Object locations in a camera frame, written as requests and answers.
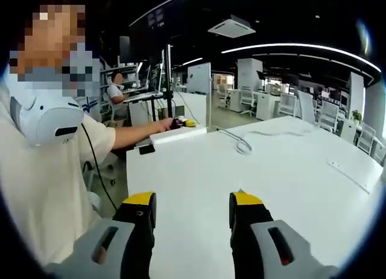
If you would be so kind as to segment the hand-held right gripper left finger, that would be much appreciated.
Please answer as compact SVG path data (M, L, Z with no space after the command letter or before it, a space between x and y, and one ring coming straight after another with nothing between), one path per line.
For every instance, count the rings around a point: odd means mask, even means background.
M149 278L156 226L156 194L126 198L111 219L79 237L72 254L47 265L49 278Z

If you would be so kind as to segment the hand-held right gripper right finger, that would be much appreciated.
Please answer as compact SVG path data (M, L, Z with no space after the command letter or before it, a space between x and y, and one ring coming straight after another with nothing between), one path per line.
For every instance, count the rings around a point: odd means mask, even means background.
M338 268L321 264L309 242L263 202L242 190L229 196L235 278L335 278Z

